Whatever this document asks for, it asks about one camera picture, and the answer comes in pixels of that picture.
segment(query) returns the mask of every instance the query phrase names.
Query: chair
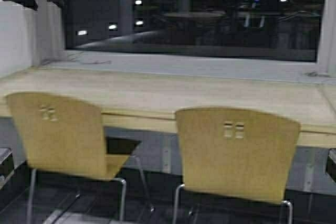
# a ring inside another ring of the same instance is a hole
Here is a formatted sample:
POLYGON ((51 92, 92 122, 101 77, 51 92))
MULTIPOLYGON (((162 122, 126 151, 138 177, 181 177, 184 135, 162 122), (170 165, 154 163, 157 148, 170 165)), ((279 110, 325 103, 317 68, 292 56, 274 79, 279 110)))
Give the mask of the chair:
POLYGON ((184 184, 175 192, 174 224, 182 188, 285 205, 292 224, 293 206, 283 196, 299 123, 225 107, 182 109, 176 121, 184 184))
MULTIPOLYGON (((119 140, 116 144, 110 141, 112 144, 109 149, 113 154, 108 154, 101 110, 92 104, 46 93, 13 93, 6 99, 23 140, 28 165, 33 169, 27 224, 32 222, 37 170, 120 182, 122 194, 119 220, 122 222, 127 184, 124 179, 115 178, 115 175, 138 143, 119 140)), ((145 195, 153 211, 140 160, 136 156, 133 158, 138 165, 145 195)))

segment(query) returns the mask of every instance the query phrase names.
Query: metal frame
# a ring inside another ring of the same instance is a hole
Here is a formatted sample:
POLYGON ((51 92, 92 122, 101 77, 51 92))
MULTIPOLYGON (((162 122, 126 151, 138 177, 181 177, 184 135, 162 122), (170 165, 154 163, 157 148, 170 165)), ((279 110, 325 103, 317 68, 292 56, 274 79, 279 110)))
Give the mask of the metal frame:
POLYGON ((119 182, 121 183, 121 186, 122 186, 120 209, 119 209, 119 221, 120 223, 122 223, 124 221, 124 215, 125 215, 125 200, 126 200, 127 183, 126 183, 126 180, 123 178, 114 178, 112 181, 119 182))
MULTIPOLYGON (((154 208, 154 206, 151 202, 151 197, 150 197, 150 194, 149 194, 148 185, 147 185, 147 182, 146 182, 145 174, 144 174, 143 169, 142 169, 140 158, 137 157, 136 155, 132 155, 130 157, 134 158, 135 161, 136 161, 136 165, 138 167, 140 177, 141 177, 141 182, 142 182, 143 189, 144 189, 144 194, 145 194, 146 199, 148 201, 150 212, 153 212, 155 210, 155 208, 154 208)), ((31 173, 31 177, 30 177, 30 189, 29 189, 29 199, 28 199, 28 206, 27 206, 26 224, 32 224, 32 219, 33 219, 33 200, 34 200, 34 192, 35 192, 35 185, 36 185, 36 173, 37 173, 37 169, 33 169, 32 173, 31 173)), ((114 178, 112 181, 119 182, 122 186, 120 209, 119 209, 119 221, 120 221, 120 223, 123 223, 124 215, 125 215, 125 200, 126 200, 127 182, 123 178, 114 178)), ((76 193, 76 196, 75 196, 75 199, 71 203, 71 205, 73 203, 75 203, 75 201, 77 199, 79 199, 79 197, 80 197, 80 190, 78 189, 78 191, 76 193)), ((63 215, 63 213, 64 212, 62 212, 58 216, 58 218, 61 217, 63 215)))
MULTIPOLYGON (((185 184, 181 184, 176 188, 175 191, 175 199, 174 199, 174 211, 173 211, 173 224, 176 224, 176 220, 177 220, 177 211, 178 211, 178 204, 180 201, 180 192, 181 189, 185 188, 185 184)), ((281 209, 282 206, 286 206, 289 209, 288 212, 288 221, 287 224, 292 224, 293 223, 293 205, 291 202, 289 202, 288 200, 284 200, 281 202, 281 209)))
POLYGON ((148 201, 150 212, 154 212, 155 208, 152 204, 151 196, 149 194, 148 185, 147 185, 145 174, 144 174, 143 169, 142 169, 140 158, 136 155, 132 155, 131 158, 135 159, 136 165, 138 166, 138 170, 139 170, 142 185, 143 185, 144 194, 145 194, 145 197, 148 201))

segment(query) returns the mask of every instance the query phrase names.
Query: chair back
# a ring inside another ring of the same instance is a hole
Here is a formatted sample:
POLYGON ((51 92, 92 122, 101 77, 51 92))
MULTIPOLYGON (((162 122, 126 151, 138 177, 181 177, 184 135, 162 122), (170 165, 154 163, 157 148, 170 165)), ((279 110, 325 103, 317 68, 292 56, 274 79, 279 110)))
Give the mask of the chair back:
POLYGON ((46 93, 6 98, 30 167, 104 179, 107 147, 99 107, 46 93))
POLYGON ((299 123, 224 107, 176 112, 186 189, 280 204, 299 123))

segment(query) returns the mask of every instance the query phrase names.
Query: table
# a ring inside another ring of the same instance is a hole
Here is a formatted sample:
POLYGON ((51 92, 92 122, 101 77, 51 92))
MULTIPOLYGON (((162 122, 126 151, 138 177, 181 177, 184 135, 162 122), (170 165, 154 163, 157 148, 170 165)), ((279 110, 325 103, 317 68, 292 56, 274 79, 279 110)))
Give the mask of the table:
POLYGON ((224 16, 222 13, 212 13, 212 12, 176 12, 176 13, 165 13, 167 18, 178 18, 178 19, 191 19, 198 22, 206 21, 207 19, 219 19, 224 16))
POLYGON ((256 109, 300 122, 299 146, 336 148, 336 86, 331 84, 30 68, 0 79, 0 116, 10 116, 4 96, 21 91, 68 95, 96 104, 102 108, 105 126, 167 133, 176 133, 178 109, 256 109))
MULTIPOLYGON (((182 23, 183 29, 190 31, 191 36, 202 35, 205 30, 209 29, 215 29, 217 34, 218 23, 224 16, 225 14, 219 12, 176 12, 164 14, 164 17, 171 21, 182 23)), ((193 44, 196 44, 196 36, 194 36, 193 44)))

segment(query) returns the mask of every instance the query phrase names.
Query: dark floor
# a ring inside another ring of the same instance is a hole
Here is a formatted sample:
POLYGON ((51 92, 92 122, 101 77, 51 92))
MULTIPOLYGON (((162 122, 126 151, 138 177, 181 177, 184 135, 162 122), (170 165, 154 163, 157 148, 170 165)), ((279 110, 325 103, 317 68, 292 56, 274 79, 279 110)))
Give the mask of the dark floor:
MULTIPOLYGON (((155 206, 152 214, 143 199, 138 171, 123 169, 118 175, 128 182, 125 220, 130 223, 172 223, 174 188, 181 182, 181 177, 161 173, 146 173, 146 176, 155 206)), ((96 182, 51 173, 38 173, 37 179, 33 224, 108 224, 118 219, 120 187, 116 182, 96 182), (80 188, 81 197, 73 203, 76 188, 80 188)), ((0 211, 0 224, 25 223, 27 198, 28 187, 0 211)), ((312 197, 309 193, 288 190, 285 198, 293 202, 294 224, 330 224, 336 219, 336 213, 330 210, 335 201, 332 196, 312 197)), ((280 208, 269 204, 187 191, 181 192, 181 203, 178 224, 279 223, 280 208), (199 212, 194 211, 195 214, 189 217, 188 212, 193 205, 194 210, 200 206, 199 212)))
MULTIPOLYGON (((20 195, 0 213, 0 223, 25 223, 28 190, 20 195)), ((118 217, 118 196, 82 192, 82 196, 69 208, 75 193, 69 189, 41 185, 37 187, 34 198, 34 224, 108 224, 118 217), (59 219, 55 218, 67 210, 59 219)), ((128 197, 125 209, 125 220, 136 223, 171 223, 171 204, 155 200, 155 212, 151 214, 141 198, 128 197)), ((225 211, 200 209, 197 222, 194 217, 188 218, 189 207, 182 207, 178 223, 232 223, 232 224, 271 224, 278 221, 274 218, 249 216, 246 214, 228 214, 225 211)))

